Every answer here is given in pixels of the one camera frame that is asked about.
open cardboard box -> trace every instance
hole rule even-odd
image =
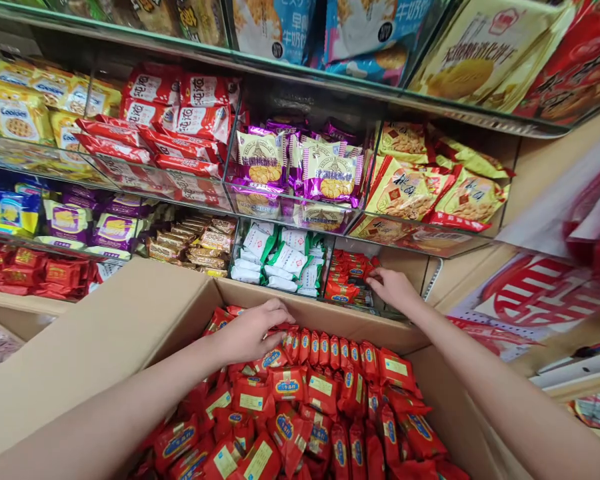
[[[504,478],[490,433],[437,350],[412,326],[296,295],[134,259],[0,365],[0,452],[200,334],[216,306],[281,298],[298,323],[364,339],[412,363],[427,416],[454,463],[476,480]]]

store shelf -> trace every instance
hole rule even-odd
[[[236,50],[193,43],[185,39],[134,30],[16,3],[0,1],[0,19],[66,32],[81,37],[106,40],[162,55],[200,61],[224,69],[234,69],[278,80],[326,88],[340,93],[356,95],[360,98],[376,99],[429,115],[447,117],[482,128],[524,137],[558,138],[570,131],[568,127],[552,125],[536,119],[525,119],[500,112],[486,111],[479,107],[425,97],[397,87],[272,61]]]

purple biscuit package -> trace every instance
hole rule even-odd
[[[98,221],[90,245],[130,252],[135,244],[138,220],[104,213]]]

red bag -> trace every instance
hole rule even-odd
[[[307,394],[307,366],[270,369],[269,384],[274,400],[304,402]]]
[[[333,470],[335,480],[349,480],[351,466],[349,464],[349,440],[347,430],[340,423],[334,424],[331,429],[333,442]]]
[[[302,460],[313,424],[302,418],[289,402],[278,404],[275,418],[267,422],[271,438],[280,449],[287,478],[291,478]]]
[[[351,446],[351,478],[352,480],[367,480],[365,432],[359,423],[354,423],[349,429],[349,444]]]
[[[195,415],[189,421],[167,427],[153,444],[156,470],[160,473],[166,472],[169,465],[182,452],[198,443],[198,440],[200,440],[200,432],[198,417]]]
[[[338,387],[334,380],[317,373],[307,379],[307,403],[326,415],[337,414]]]

packaged food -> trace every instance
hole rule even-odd
[[[490,227],[490,218],[506,202],[508,196],[508,185],[500,187],[492,180],[462,169],[458,180],[436,205],[429,222],[481,232]]]
[[[409,89],[460,103],[479,103],[549,33],[568,4],[464,2],[440,32]]]
[[[0,85],[2,136],[41,145],[54,145],[49,111],[42,94]]]

